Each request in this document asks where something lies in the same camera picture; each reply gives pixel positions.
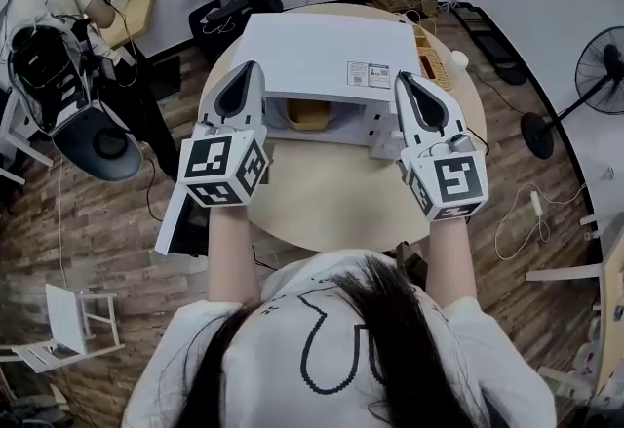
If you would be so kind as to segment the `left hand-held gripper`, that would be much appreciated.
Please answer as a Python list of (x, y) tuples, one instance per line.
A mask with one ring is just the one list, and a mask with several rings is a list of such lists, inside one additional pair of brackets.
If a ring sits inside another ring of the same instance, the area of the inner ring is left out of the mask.
[(176, 183), (203, 208), (248, 205), (270, 165), (263, 144), (265, 79), (261, 66), (246, 61), (221, 78), (201, 103), (204, 125), (245, 125), (249, 130), (220, 128), (214, 134), (182, 142)]

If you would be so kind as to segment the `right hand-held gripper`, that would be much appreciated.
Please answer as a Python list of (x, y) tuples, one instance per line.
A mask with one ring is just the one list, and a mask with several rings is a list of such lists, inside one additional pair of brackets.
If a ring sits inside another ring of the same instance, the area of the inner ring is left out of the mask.
[[(401, 151), (403, 180), (428, 221), (466, 218), (488, 200), (485, 153), (466, 133), (457, 100), (434, 82), (400, 71), (395, 101), (406, 147)], [(416, 124), (448, 140), (418, 150)]]

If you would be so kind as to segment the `yellow plastic tray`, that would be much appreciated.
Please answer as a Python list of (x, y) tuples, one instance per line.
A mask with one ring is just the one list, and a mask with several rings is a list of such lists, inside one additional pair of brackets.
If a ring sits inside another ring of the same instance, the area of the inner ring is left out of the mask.
[(328, 101), (288, 99), (287, 118), (290, 126), (300, 132), (324, 131), (330, 124), (332, 105)]

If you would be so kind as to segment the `white microwave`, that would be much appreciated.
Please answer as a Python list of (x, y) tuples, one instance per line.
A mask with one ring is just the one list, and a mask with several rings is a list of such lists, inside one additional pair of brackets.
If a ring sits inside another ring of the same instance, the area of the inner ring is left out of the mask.
[[(230, 70), (253, 60), (266, 87), (265, 124), (273, 147), (268, 180), (254, 194), (252, 222), (316, 252), (383, 252), (428, 234), (428, 224), (396, 159), (392, 90), (417, 71), (412, 28), (396, 20), (282, 13), (253, 15), (217, 61), (200, 105)], [(294, 130), (288, 99), (331, 104), (324, 131)]]

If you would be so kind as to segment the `person's left forearm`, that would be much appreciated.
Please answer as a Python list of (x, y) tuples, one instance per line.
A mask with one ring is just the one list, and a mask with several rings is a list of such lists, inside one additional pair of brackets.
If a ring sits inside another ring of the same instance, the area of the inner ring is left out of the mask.
[(208, 301), (259, 304), (261, 289), (246, 207), (211, 209), (207, 277)]

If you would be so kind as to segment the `person's right forearm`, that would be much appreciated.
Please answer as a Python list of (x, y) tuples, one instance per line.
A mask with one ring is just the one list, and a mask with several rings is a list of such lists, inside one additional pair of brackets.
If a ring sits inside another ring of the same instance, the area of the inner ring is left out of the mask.
[(463, 218), (430, 225), (425, 291), (445, 308), (464, 297), (477, 298), (467, 224)]

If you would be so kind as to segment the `wicker tissue box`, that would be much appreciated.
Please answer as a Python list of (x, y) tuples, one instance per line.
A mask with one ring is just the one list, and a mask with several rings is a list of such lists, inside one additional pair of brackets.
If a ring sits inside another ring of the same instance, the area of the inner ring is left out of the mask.
[(426, 30), (419, 25), (415, 25), (413, 31), (422, 76), (447, 92), (450, 91), (451, 81), (437, 50), (428, 40)]

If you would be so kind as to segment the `white cup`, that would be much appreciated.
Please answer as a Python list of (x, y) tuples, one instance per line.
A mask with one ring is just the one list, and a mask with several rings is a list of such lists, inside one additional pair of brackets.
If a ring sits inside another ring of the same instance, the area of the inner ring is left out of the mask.
[(445, 70), (449, 78), (464, 72), (469, 64), (467, 56), (460, 51), (451, 51), (445, 61)]

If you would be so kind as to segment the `black floor rack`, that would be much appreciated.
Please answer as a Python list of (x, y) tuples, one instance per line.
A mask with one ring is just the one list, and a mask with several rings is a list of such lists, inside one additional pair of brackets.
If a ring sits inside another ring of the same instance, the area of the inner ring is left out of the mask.
[(452, 13), (502, 81), (512, 86), (521, 86), (527, 81), (526, 70), (519, 64), (520, 58), (510, 42), (480, 8), (458, 6)]

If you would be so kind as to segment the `round wooden table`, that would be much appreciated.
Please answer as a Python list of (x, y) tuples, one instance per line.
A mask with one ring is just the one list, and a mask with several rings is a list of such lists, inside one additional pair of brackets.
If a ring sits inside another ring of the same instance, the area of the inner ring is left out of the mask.
[(274, 150), (252, 198), (255, 225), (311, 251), (382, 252), (485, 204), (485, 154), (468, 132), (481, 106), (429, 80), (419, 54), (413, 26), (376, 9), (251, 16), (214, 67), (198, 118), (214, 125), (217, 91), (238, 66), (259, 65)]

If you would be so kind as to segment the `black standing fan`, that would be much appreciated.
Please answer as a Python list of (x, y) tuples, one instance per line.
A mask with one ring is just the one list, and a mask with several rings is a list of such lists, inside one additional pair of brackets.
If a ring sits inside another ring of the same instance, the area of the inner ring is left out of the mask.
[(605, 29), (586, 45), (576, 64), (574, 86), (578, 99), (549, 122), (534, 112), (522, 116), (523, 139), (537, 158), (552, 156), (552, 130), (582, 105), (605, 115), (624, 114), (624, 25)]

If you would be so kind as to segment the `white desk leg bar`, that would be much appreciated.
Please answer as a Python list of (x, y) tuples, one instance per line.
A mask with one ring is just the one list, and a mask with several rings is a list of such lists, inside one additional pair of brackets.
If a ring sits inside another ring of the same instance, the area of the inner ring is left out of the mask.
[(600, 263), (557, 269), (531, 270), (526, 272), (528, 282), (574, 281), (600, 279), (603, 266)]

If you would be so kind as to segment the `person's white shirt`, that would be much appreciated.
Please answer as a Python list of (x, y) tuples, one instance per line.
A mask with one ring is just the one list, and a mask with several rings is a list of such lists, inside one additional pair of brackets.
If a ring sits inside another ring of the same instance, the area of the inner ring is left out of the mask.
[[(271, 275), (224, 354), (220, 421), (182, 428), (390, 428), (380, 360), (334, 278), (365, 277), (363, 250), (322, 253)], [(414, 293), (453, 392), (478, 428), (556, 428), (553, 394), (477, 300)], [(179, 308), (128, 402), (122, 428), (174, 428), (233, 302)]]

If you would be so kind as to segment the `light wooden desk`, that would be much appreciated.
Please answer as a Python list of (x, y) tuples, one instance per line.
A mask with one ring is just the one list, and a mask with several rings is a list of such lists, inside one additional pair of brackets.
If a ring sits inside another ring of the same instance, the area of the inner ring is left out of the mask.
[(624, 220), (602, 264), (601, 364), (597, 372), (596, 393), (605, 394), (606, 386), (624, 361)]

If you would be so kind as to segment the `white stool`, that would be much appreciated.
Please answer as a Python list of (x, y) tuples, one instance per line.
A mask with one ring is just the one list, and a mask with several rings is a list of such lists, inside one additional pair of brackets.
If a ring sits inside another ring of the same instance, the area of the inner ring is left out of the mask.
[[(0, 365), (24, 363), (36, 373), (47, 372), (125, 348), (118, 330), (115, 292), (93, 293), (48, 284), (45, 287), (52, 338), (21, 345), (0, 345)], [(91, 322), (110, 327), (112, 344), (95, 349)]]

